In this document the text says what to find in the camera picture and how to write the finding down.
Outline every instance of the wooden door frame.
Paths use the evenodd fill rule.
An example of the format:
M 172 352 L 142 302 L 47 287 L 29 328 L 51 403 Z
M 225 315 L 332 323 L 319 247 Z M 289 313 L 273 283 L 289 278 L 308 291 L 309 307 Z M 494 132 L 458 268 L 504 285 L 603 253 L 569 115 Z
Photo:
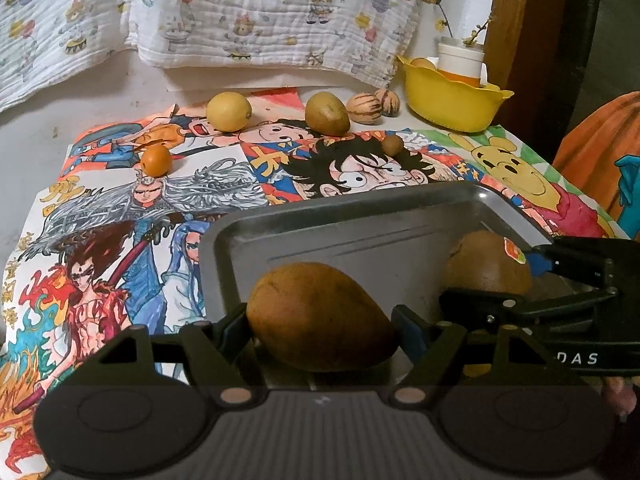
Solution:
M 489 81 L 513 90 L 496 116 L 536 149 L 534 124 L 544 102 L 564 21 L 566 0 L 494 0 L 485 41 Z

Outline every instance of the metal tray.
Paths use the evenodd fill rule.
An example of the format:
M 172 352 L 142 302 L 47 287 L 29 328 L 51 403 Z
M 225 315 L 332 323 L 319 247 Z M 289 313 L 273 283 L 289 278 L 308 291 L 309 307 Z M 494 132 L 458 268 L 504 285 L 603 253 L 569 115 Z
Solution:
M 501 194 L 471 182 L 439 182 L 251 209 L 221 218 L 203 235 L 200 265 L 207 317 L 216 321 L 246 301 L 267 270 L 323 262 L 358 282 L 390 316 L 396 304 L 430 322 L 439 317 L 442 271 L 453 245 L 488 229 L 521 249 L 550 243 Z M 571 293 L 555 275 L 535 279 L 532 299 Z M 380 384 L 410 370 L 402 351 L 381 367 L 349 374 L 303 374 L 258 348 L 269 386 Z

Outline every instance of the yellow bowl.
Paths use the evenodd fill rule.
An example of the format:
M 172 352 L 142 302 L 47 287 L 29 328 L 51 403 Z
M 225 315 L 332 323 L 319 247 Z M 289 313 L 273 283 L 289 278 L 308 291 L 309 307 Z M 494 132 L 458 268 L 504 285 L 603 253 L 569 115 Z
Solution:
M 500 90 L 490 83 L 474 88 L 449 80 L 433 68 L 413 66 L 405 57 L 398 59 L 406 73 L 404 93 L 409 108 L 449 130 L 471 134 L 487 129 L 500 105 L 513 96 L 512 91 Z

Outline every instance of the white container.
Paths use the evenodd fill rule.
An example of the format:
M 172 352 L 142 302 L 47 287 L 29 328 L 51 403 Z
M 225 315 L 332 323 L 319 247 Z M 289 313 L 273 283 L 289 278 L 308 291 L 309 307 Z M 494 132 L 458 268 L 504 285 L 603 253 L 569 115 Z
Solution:
M 466 46 L 462 40 L 442 38 L 438 45 L 438 72 L 453 81 L 480 86 L 484 50 L 482 45 Z

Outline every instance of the fruit sticker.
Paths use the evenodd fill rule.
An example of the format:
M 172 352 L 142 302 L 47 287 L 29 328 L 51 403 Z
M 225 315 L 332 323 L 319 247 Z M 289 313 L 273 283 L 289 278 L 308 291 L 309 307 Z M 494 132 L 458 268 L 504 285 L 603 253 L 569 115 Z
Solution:
M 507 256 L 516 260 L 519 264 L 526 264 L 527 259 L 520 248 L 508 238 L 504 239 L 504 252 Z

